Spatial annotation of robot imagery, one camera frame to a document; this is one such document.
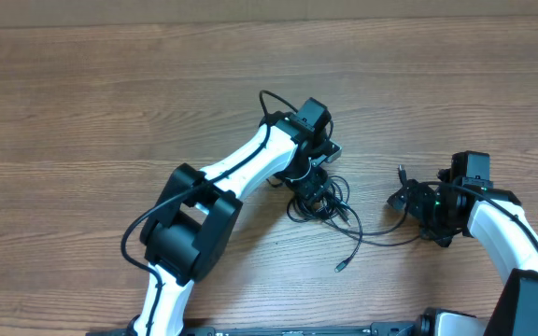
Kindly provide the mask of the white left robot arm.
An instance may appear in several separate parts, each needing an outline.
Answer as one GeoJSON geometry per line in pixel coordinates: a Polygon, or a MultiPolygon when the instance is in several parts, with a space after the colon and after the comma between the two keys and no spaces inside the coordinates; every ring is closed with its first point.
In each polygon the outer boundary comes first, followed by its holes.
{"type": "Polygon", "coordinates": [[[136,267],[149,274],[140,315],[130,335],[178,335],[195,283],[225,250],[243,201],[273,176],[302,203],[318,203],[331,184],[321,164],[339,155],[332,116],[309,98],[300,108],[264,113],[258,131],[227,158],[195,169],[183,163],[170,175],[155,205],[134,221],[145,246],[136,267]]]}

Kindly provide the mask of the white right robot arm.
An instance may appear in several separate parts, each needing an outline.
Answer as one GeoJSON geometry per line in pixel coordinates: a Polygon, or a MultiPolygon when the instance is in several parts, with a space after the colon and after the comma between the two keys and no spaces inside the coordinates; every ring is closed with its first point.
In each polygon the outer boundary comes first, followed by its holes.
{"type": "Polygon", "coordinates": [[[450,246],[459,234],[477,240],[488,253],[503,291],[487,322],[473,315],[428,308],[411,335],[538,335],[538,235],[521,201],[497,189],[490,156],[476,151],[452,155],[434,181],[408,178],[399,166],[401,187],[388,204],[419,222],[419,238],[450,246]]]}

